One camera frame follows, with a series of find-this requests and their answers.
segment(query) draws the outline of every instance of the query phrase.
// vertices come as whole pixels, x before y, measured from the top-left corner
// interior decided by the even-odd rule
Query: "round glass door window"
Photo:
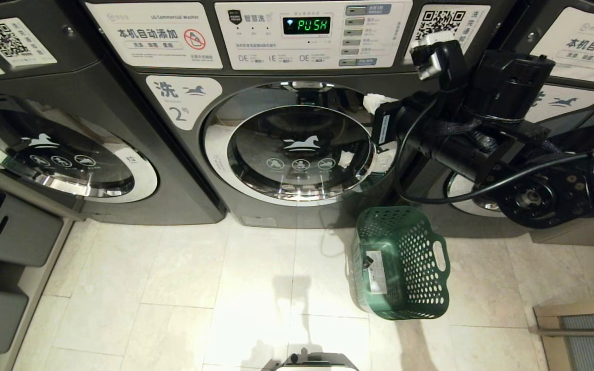
[[[62,110],[9,96],[0,96],[0,167],[53,190],[99,202],[143,199],[157,186],[150,163],[105,129]]]
[[[336,202],[376,170],[362,101],[358,92],[317,82],[242,91],[210,115],[205,151],[215,171],[251,197]]]

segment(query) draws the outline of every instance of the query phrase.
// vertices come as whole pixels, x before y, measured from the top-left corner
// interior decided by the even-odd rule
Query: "horse logo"
[[[572,106],[572,102],[574,102],[575,100],[577,100],[579,98],[570,98],[570,99],[554,98],[554,99],[555,99],[555,101],[549,103],[549,106],[571,107]]]
[[[310,136],[306,139],[306,141],[303,142],[294,141],[292,139],[283,139],[283,141],[286,143],[292,143],[291,145],[288,145],[283,149],[287,149],[290,152],[293,152],[295,150],[316,150],[317,148],[320,148],[319,145],[316,145],[316,141],[319,140],[320,139],[318,139],[318,136]]]
[[[29,137],[22,137],[24,141],[31,141],[29,143],[30,148],[59,148],[59,143],[54,143],[50,141],[50,136],[45,133],[40,133],[37,139],[31,139]]]

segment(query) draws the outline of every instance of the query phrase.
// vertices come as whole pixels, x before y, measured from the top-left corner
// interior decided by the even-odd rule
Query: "green laundry basket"
[[[441,243],[438,266],[435,242]],[[430,319],[448,309],[446,241],[408,206],[373,207],[357,221],[352,247],[356,299],[384,319]]]

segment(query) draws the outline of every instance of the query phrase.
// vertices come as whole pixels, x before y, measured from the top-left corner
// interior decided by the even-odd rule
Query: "qr code sticker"
[[[451,31],[456,33],[464,19],[466,10],[427,10],[417,28],[416,40],[422,39],[430,33]]]
[[[0,52],[5,57],[31,56],[32,53],[14,31],[5,23],[0,23]]]

